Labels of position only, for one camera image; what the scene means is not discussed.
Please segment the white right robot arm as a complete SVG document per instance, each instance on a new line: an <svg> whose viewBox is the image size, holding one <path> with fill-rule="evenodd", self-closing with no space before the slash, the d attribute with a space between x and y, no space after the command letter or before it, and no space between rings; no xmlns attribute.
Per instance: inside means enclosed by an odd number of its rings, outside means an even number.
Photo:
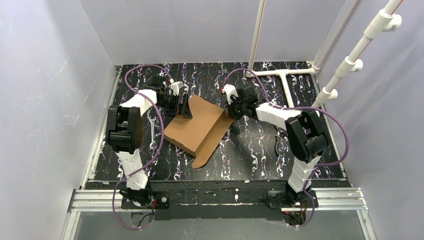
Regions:
<svg viewBox="0 0 424 240"><path fill-rule="evenodd" d="M251 86L236 88L225 84L220 92L226 97L225 107L231 118L253 118L286 132L289 149L294 155L286 190L293 194L307 190L311 174L329 145L317 111L291 109L259 99Z"/></svg>

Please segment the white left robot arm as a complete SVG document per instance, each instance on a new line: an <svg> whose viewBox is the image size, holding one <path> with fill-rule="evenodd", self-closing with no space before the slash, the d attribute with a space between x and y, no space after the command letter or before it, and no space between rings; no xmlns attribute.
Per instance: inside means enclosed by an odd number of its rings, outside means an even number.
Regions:
<svg viewBox="0 0 424 240"><path fill-rule="evenodd" d="M128 101L108 107L105 140L121 159L127 189L142 191L148 185L140 156L143 114L150 108L163 108L168 116L191 119L193 115L188 100L188 86L185 83L157 78L146 88L137 90Z"/></svg>

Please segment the brown cardboard box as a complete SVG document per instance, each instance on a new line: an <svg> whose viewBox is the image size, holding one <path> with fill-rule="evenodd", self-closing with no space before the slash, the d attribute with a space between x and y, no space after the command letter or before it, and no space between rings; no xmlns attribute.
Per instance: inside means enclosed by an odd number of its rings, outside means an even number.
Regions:
<svg viewBox="0 0 424 240"><path fill-rule="evenodd" d="M192 118L175 116L164 129L164 138L194 157L193 169L203 167L233 123L228 113L200 96L188 100Z"/></svg>

